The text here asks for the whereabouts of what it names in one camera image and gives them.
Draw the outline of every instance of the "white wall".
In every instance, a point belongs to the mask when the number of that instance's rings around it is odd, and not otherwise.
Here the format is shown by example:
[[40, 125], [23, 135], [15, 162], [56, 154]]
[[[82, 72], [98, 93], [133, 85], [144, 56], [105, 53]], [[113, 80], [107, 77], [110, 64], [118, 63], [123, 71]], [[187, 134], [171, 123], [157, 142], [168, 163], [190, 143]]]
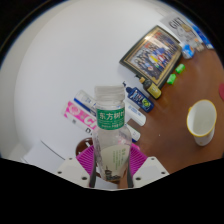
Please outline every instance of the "white wall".
[[13, 43], [3, 61], [0, 70], [0, 152], [3, 158], [18, 160], [26, 152], [19, 142], [14, 116], [14, 90], [23, 57], [46, 22], [70, 4], [72, 2], [57, 5], [37, 18]]

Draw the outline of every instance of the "framed picture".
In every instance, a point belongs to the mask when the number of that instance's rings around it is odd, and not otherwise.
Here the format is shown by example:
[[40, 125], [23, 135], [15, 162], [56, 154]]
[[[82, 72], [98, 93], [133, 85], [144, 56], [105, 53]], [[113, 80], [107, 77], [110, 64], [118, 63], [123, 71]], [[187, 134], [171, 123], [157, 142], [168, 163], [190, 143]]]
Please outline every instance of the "framed picture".
[[177, 65], [181, 50], [176, 38], [156, 26], [125, 54], [120, 63], [161, 88]]

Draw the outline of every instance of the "brown surface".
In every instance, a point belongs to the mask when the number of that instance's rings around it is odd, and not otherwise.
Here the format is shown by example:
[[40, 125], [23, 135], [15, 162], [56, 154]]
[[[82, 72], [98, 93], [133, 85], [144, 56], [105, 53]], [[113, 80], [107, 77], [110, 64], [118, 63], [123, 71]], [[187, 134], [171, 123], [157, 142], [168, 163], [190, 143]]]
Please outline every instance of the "brown surface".
[[[224, 83], [221, 62], [214, 50], [196, 52], [192, 59], [180, 60], [185, 70], [177, 74], [173, 85], [165, 84], [160, 99], [146, 114], [146, 124], [128, 123], [141, 133], [137, 142], [147, 156], [155, 156], [169, 173], [187, 166], [219, 159], [224, 152], [224, 102], [219, 85]], [[188, 109], [201, 99], [212, 101], [217, 109], [217, 122], [212, 141], [198, 146], [186, 125]]]

